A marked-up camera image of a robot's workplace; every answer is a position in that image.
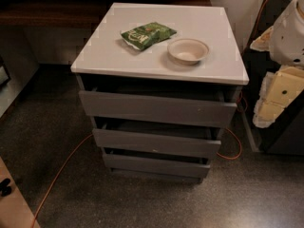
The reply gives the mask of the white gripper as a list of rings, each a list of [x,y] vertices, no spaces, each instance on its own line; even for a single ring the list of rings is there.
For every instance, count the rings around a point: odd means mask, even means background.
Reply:
[[[267,72],[254,108],[253,123],[258,128],[273,124],[304,90],[304,0],[293,0],[250,45],[255,51],[269,51],[282,66]]]

